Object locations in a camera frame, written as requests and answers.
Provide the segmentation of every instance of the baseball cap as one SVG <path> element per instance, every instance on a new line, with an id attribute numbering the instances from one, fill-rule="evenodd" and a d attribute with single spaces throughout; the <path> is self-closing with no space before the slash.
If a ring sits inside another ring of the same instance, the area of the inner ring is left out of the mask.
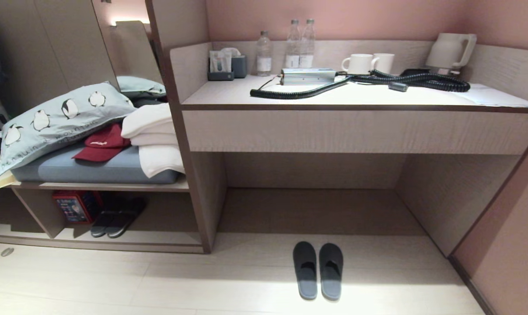
<path id="1" fill-rule="evenodd" d="M 120 124 L 111 124 L 90 135 L 85 140 L 86 147 L 73 158 L 92 162 L 106 162 L 112 159 L 130 145 L 130 140 L 122 138 L 121 133 Z"/>

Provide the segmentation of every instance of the electric kettle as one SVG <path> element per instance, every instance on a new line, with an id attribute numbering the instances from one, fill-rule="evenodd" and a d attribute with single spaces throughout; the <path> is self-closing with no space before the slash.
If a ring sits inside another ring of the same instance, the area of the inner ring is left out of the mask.
<path id="1" fill-rule="evenodd" d="M 476 40 L 475 34 L 440 33 L 425 64 L 436 74 L 460 74 L 460 68 L 472 56 Z"/>

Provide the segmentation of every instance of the gray mattress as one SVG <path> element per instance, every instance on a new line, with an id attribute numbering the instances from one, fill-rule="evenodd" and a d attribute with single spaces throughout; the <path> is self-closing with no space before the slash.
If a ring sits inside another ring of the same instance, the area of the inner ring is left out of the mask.
<path id="1" fill-rule="evenodd" d="M 172 184 L 179 174 L 165 170 L 147 178 L 136 146 L 122 150 L 104 163 L 72 159 L 83 148 L 83 143 L 68 146 L 11 171 L 20 182 L 54 183 Z"/>

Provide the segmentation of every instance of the white mug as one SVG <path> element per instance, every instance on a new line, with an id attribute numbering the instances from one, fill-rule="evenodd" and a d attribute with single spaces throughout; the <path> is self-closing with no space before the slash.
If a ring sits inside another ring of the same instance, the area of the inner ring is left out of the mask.
<path id="1" fill-rule="evenodd" d="M 344 64 L 348 60 L 350 66 L 345 68 Z M 389 74 L 393 62 L 394 54 L 352 54 L 342 61 L 342 69 L 348 74 L 369 74 L 373 69 Z"/>
<path id="2" fill-rule="evenodd" d="M 390 74 L 394 63 L 394 54 L 374 54 L 371 62 L 372 69 L 379 70 L 385 74 Z"/>
<path id="3" fill-rule="evenodd" d="M 346 61 L 350 62 L 350 66 L 345 68 L 343 66 Z M 370 54 L 352 54 L 350 58 L 346 58 L 342 61 L 342 69 L 348 74 L 369 74 L 372 69 L 372 55 Z"/>

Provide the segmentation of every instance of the slipper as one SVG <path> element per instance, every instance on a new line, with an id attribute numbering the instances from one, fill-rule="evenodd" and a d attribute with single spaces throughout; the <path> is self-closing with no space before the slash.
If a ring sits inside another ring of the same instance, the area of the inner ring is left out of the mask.
<path id="1" fill-rule="evenodd" d="M 125 200 L 123 198 L 116 198 L 112 200 L 112 206 L 109 210 L 102 210 L 101 213 L 98 214 L 98 217 L 96 217 L 96 220 L 91 226 L 92 237 L 101 237 L 106 234 L 106 227 L 110 225 L 124 202 Z"/>
<path id="2" fill-rule="evenodd" d="M 117 238 L 124 234 L 126 229 L 132 225 L 136 217 L 143 212 L 147 203 L 143 198 L 135 198 L 132 201 L 128 202 L 120 211 L 114 216 L 112 222 L 108 227 L 106 227 L 106 234 L 110 238 Z"/>
<path id="3" fill-rule="evenodd" d="M 305 300 L 314 300 L 318 289 L 316 289 L 316 251 L 306 241 L 295 245 L 293 249 L 293 262 L 299 294 Z"/>
<path id="4" fill-rule="evenodd" d="M 342 250 L 332 243 L 327 243 L 322 246 L 319 255 L 322 295 L 326 299 L 337 301 L 342 295 Z"/>

